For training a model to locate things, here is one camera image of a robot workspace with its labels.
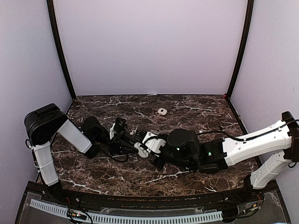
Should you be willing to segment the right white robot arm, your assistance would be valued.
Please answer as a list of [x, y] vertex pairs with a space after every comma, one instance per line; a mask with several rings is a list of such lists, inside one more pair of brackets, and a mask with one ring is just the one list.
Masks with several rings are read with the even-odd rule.
[[166, 135], [148, 135], [143, 144], [153, 155], [151, 163], [158, 168], [170, 163], [204, 174], [215, 174], [246, 159], [272, 153], [259, 169], [245, 177], [238, 198], [247, 203], [256, 196], [256, 190], [299, 161], [298, 122], [290, 112], [284, 112], [273, 125], [240, 137], [227, 134], [221, 140], [200, 143], [200, 133], [175, 129]]

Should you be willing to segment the white earbud charging case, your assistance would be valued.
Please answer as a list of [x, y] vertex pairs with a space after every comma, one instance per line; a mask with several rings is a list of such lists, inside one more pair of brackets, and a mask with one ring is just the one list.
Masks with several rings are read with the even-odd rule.
[[142, 158], [147, 158], [151, 153], [151, 150], [147, 146], [139, 142], [134, 144], [134, 148], [138, 150], [138, 155]]

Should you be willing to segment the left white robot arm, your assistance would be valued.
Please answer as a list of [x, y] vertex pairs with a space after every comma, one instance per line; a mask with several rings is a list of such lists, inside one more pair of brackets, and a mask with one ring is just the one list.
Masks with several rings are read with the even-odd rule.
[[103, 127], [95, 116], [87, 117], [78, 127], [54, 104], [48, 104], [26, 115], [24, 125], [28, 138], [26, 145], [31, 149], [35, 167], [41, 180], [49, 187], [47, 195], [55, 203], [63, 203], [66, 193], [60, 184], [55, 167], [55, 158], [66, 146], [66, 154], [74, 152], [87, 158], [94, 158], [103, 150], [101, 145], [110, 148], [112, 154], [124, 153], [121, 136], [126, 128], [126, 120], [117, 118], [110, 130]]

